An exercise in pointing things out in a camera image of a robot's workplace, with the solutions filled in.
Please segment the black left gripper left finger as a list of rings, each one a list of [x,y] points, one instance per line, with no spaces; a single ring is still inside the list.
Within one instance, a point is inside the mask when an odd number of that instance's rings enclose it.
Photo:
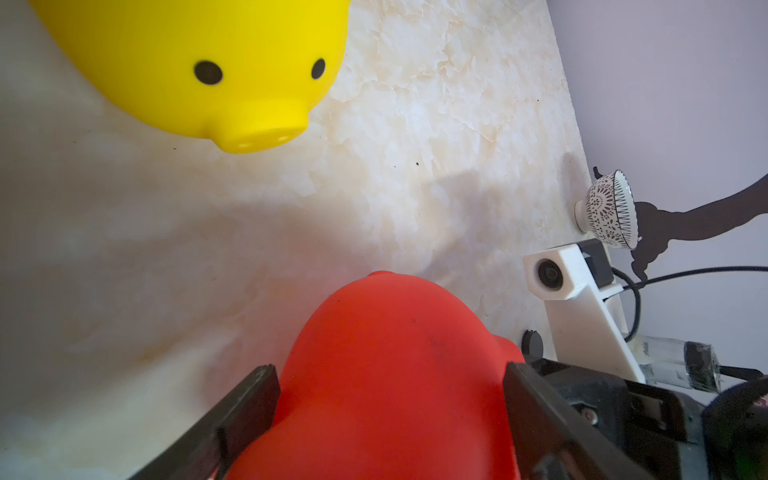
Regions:
[[[279,396],[276,367],[257,367],[132,478],[224,478],[243,451],[272,427]]]

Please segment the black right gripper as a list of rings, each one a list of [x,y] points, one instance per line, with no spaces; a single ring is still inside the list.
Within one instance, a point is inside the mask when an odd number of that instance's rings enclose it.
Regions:
[[[767,378],[759,370],[721,367],[739,383],[703,405],[679,392],[553,360],[530,365],[656,479],[767,476]]]

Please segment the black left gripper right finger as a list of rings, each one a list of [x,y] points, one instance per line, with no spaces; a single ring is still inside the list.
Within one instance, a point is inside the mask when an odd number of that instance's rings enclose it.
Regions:
[[[650,479],[534,371],[509,363],[508,423],[523,479]]]

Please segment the red piggy bank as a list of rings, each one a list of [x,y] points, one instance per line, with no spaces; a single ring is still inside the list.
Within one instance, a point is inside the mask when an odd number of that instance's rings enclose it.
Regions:
[[[503,378],[520,349],[425,279],[380,271],[313,313],[272,427],[232,479],[516,479]]]

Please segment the yellow piggy bank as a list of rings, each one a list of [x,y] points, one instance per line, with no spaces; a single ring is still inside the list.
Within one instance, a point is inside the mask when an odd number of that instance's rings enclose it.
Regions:
[[[106,99],[227,153],[308,127],[343,62],[346,1],[36,1],[33,9]]]

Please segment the white sink strainer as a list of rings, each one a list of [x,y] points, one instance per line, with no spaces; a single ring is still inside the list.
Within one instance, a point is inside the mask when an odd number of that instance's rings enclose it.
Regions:
[[[632,191],[621,170],[596,179],[586,196],[574,205],[575,220],[584,233],[605,245],[634,250],[639,243],[639,221]]]

